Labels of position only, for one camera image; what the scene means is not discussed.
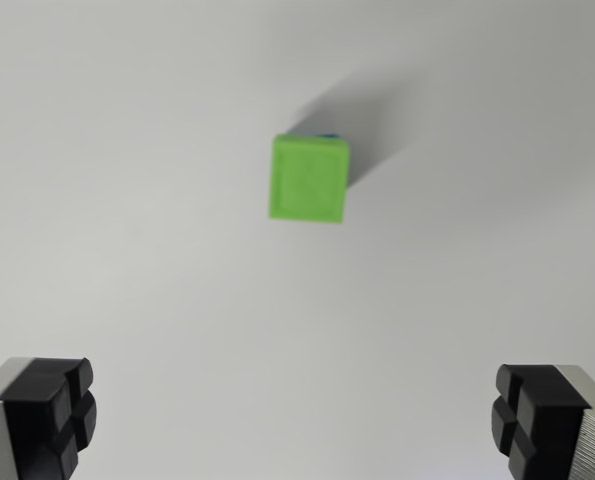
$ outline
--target white surface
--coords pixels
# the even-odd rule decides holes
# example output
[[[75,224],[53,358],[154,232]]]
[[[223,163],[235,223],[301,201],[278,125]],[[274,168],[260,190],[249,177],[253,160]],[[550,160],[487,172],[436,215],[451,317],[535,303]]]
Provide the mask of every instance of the white surface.
[[[373,68],[414,139],[268,220],[272,137]],[[509,478],[498,365],[595,379],[595,0],[0,0],[13,355],[91,359],[78,480]]]

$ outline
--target green block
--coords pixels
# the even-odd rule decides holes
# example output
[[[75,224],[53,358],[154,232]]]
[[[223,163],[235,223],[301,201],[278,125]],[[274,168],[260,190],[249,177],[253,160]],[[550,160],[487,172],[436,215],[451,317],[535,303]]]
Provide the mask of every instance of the green block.
[[[273,144],[270,216],[341,223],[350,148],[340,138],[279,135]]]

